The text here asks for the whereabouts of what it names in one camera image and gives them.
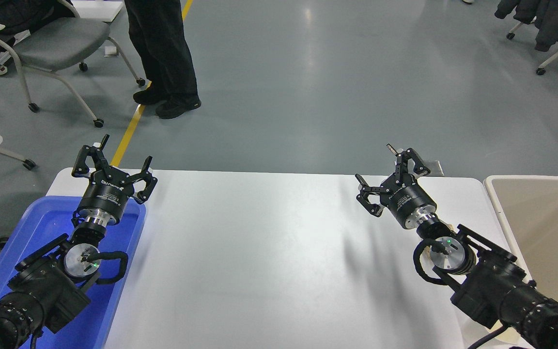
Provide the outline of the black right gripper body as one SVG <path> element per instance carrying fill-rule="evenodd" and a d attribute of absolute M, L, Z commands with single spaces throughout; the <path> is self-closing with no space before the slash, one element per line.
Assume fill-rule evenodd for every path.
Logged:
<path fill-rule="evenodd" d="M 381 205 L 390 210 L 401 227 L 418 227 L 435 217 L 435 202 L 419 185 L 387 190 L 381 194 Z"/>

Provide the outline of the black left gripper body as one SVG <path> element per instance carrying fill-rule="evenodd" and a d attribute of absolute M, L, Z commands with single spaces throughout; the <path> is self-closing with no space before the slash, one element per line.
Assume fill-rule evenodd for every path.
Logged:
<path fill-rule="evenodd" d="M 129 176 L 128 173 L 116 167 L 96 169 L 90 173 L 89 168 L 76 168 L 77 177 L 86 177 L 89 180 L 87 189 L 77 207 L 79 216 L 86 217 L 90 210 L 101 210 L 112 217 L 122 217 L 131 190 L 126 189 L 122 181 Z"/>

